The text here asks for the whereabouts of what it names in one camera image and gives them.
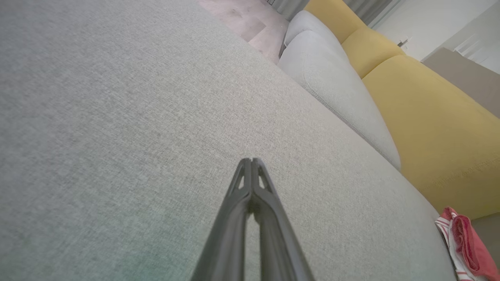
yellow cushion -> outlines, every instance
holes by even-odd
[[[500,212],[500,119],[418,62],[394,56],[363,78],[402,174],[440,212]]]
[[[342,48],[361,78],[387,59],[405,54],[394,42],[368,27],[354,31]]]
[[[342,0],[310,0],[304,10],[313,14],[340,43],[366,24]]]

wooden floor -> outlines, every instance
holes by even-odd
[[[265,0],[198,0],[199,4],[222,21],[273,63],[279,61],[288,21]]]

upholstery fabric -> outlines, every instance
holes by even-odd
[[[324,23],[340,43],[367,26],[342,0],[309,0],[304,10]]]
[[[306,10],[300,11],[290,21],[284,37],[284,45],[288,46],[288,44],[295,38],[295,36],[303,31],[308,30],[314,31],[315,33],[320,35],[325,41],[330,44],[330,47],[334,49],[336,54],[344,57],[346,61],[348,60],[346,52],[342,48],[339,40],[337,40],[335,35],[330,31],[330,29],[326,25],[324,25],[321,20],[319,20],[317,17]]]
[[[188,280],[243,157],[266,163],[316,280],[455,280],[425,198],[196,1],[0,14],[3,280]]]
[[[500,212],[500,120],[404,55],[363,82],[401,157],[402,174],[437,209],[471,219]]]
[[[405,54],[394,42],[368,27],[354,31],[342,47],[361,78],[387,59]]]
[[[278,66],[399,169],[400,158],[391,134],[344,55],[307,30],[290,42]]]

red and white striped cloth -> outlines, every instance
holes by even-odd
[[[468,217],[446,207],[435,224],[448,245],[458,280],[500,281],[497,266]]]

folded cloth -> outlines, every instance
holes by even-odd
[[[448,245],[459,280],[500,281],[497,266],[468,217],[446,207],[435,224]]]

